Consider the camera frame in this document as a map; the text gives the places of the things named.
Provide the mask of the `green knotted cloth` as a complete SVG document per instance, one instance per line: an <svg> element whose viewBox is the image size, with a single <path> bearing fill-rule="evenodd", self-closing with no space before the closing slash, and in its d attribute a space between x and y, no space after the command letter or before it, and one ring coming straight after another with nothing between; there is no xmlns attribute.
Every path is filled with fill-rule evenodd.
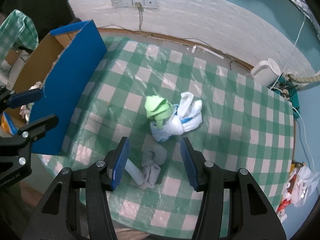
<svg viewBox="0 0 320 240"><path fill-rule="evenodd" d="M167 99L157 95L147 96L144 108L147 118L154 121L159 129L162 129L174 111L172 104Z"/></svg>

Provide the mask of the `white grey cloth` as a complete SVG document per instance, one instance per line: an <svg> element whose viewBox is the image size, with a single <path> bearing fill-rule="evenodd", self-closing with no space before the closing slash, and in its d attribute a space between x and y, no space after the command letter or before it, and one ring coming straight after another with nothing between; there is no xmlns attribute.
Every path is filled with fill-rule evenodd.
<svg viewBox="0 0 320 240"><path fill-rule="evenodd" d="M43 84L41 81L37 81L33 86L31 86L29 89L33 90L33 89L40 89L42 88ZM30 113L31 113L31 109L33 107L34 103L31 102L27 105L23 105L20 107L20 111L19 114L20 116L28 123L29 119L30 119Z"/></svg>

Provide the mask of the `white wall socket strip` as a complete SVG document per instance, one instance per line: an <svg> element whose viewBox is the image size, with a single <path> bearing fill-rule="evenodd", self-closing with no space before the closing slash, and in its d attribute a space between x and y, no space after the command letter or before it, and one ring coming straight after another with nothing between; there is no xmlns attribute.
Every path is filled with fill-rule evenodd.
<svg viewBox="0 0 320 240"><path fill-rule="evenodd" d="M111 0L113 7L144 7L144 8L157 8L157 0Z"/></svg>

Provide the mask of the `green checkered cloth on chair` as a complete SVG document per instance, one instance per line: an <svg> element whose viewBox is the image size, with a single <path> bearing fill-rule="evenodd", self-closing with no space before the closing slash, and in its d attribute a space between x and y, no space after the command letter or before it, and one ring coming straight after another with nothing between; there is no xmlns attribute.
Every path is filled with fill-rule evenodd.
<svg viewBox="0 0 320 240"><path fill-rule="evenodd" d="M30 50L39 45L39 38L31 18L15 9L1 24L1 63L11 48L24 47Z"/></svg>

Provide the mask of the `crumpled white trash bag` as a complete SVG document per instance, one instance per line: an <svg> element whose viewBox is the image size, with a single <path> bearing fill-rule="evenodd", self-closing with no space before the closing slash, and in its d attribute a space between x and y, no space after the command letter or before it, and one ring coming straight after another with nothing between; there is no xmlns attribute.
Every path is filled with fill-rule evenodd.
<svg viewBox="0 0 320 240"><path fill-rule="evenodd" d="M289 205L303 206L319 185L319 172L313 173L304 163L292 164L290 171L276 211L281 223L287 219L285 209Z"/></svg>

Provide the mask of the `green checkered tablecloth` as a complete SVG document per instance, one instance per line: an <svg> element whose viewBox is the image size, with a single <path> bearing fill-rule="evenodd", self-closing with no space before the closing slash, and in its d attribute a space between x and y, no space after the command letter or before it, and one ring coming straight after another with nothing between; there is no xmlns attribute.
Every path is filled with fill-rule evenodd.
<svg viewBox="0 0 320 240"><path fill-rule="evenodd" d="M124 173L108 193L115 222L167 237L189 238L202 194L190 186L180 154L187 137L207 161L223 169L247 169L274 209L291 165L291 104L227 68L123 37L104 37L107 53L87 84L59 155L42 155L56 175L103 159L122 137L129 159L142 169L143 154L164 148L167 157L152 185Z"/></svg>

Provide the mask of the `grey knotted sock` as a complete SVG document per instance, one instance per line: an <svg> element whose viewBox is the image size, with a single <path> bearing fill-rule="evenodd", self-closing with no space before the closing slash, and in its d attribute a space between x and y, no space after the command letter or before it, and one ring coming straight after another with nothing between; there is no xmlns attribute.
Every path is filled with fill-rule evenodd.
<svg viewBox="0 0 320 240"><path fill-rule="evenodd" d="M154 188L161 172L161 166L167 159L167 150L157 144L144 150L142 154L141 171L130 159L127 159L125 171L132 177L138 186Z"/></svg>

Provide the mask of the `white blue plastic bag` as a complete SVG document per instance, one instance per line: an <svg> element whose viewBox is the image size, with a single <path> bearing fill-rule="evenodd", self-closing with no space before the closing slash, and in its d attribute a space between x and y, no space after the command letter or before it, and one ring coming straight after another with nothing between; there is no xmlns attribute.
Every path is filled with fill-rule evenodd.
<svg viewBox="0 0 320 240"><path fill-rule="evenodd" d="M194 100L193 93L181 93L180 102L172 106L172 116L166 120L162 129L157 128L154 121L150 122L152 136L157 142L164 142L174 135L195 130L202 123L202 101Z"/></svg>

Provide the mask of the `blue cardboard box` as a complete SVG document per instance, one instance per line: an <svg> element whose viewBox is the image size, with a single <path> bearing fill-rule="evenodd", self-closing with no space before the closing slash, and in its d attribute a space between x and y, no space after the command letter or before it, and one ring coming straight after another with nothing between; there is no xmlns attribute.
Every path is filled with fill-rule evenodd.
<svg viewBox="0 0 320 240"><path fill-rule="evenodd" d="M55 114L59 123L32 146L32 153L58 155L81 94L107 48L93 20L50 31L21 70L13 90L23 92L42 82L43 96L35 102L30 121Z"/></svg>

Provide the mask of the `white electric kettle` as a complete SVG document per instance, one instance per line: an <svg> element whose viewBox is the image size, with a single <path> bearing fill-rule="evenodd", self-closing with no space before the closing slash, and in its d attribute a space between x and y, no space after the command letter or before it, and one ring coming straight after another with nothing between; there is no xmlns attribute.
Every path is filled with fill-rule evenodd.
<svg viewBox="0 0 320 240"><path fill-rule="evenodd" d="M251 70L250 74L255 82L267 87L281 75L281 70L276 61L268 58L267 60L260 61Z"/></svg>

